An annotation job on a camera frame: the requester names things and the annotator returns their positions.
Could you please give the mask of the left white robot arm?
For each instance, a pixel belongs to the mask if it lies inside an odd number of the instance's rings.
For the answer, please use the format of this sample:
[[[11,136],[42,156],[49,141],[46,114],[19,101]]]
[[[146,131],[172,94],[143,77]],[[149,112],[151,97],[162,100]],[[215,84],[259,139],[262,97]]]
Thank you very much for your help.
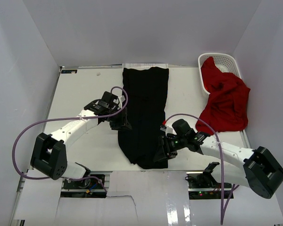
[[[67,178],[80,188],[87,187],[90,183],[88,168],[77,162],[69,162],[67,149],[101,122],[109,122],[112,130],[131,130],[132,126],[127,118],[127,103],[126,92],[121,96],[104,92],[101,99],[91,101],[65,126],[50,134],[39,134],[30,165],[53,180]]]

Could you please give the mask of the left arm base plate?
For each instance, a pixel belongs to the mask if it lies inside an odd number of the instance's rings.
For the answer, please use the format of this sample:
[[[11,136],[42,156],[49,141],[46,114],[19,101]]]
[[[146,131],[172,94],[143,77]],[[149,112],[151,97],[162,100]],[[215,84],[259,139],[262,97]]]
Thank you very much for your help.
[[[63,180],[60,197],[62,198],[106,198],[105,175],[91,175],[94,178],[88,178],[81,181]]]

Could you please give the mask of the black t shirt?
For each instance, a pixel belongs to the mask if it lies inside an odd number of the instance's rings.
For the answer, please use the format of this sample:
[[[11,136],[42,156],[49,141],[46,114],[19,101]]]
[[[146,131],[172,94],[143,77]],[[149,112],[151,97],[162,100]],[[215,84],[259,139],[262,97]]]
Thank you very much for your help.
[[[169,70],[123,70],[123,88],[128,94],[127,116],[132,130],[118,133],[118,144],[131,164],[144,170],[166,169],[166,160],[155,162],[160,126],[165,120]]]

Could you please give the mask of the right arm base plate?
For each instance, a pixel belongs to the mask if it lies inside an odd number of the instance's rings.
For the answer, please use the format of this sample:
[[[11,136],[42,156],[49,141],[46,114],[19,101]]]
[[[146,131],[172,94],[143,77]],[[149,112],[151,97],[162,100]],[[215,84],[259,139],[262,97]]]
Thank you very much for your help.
[[[185,177],[188,182],[190,200],[220,200],[221,184],[205,177],[202,173],[192,173]]]

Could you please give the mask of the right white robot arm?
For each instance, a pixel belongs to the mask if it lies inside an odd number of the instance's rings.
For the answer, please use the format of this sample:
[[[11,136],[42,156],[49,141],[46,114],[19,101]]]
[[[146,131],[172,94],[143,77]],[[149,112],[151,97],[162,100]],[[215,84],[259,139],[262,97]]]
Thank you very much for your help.
[[[210,188],[221,182],[249,187],[257,195],[270,199],[283,182],[283,167],[265,147],[238,147],[219,142],[205,132],[195,132],[188,122],[179,119],[172,124],[175,133],[158,138],[154,162],[169,160],[181,149],[219,158],[203,171],[204,184]]]

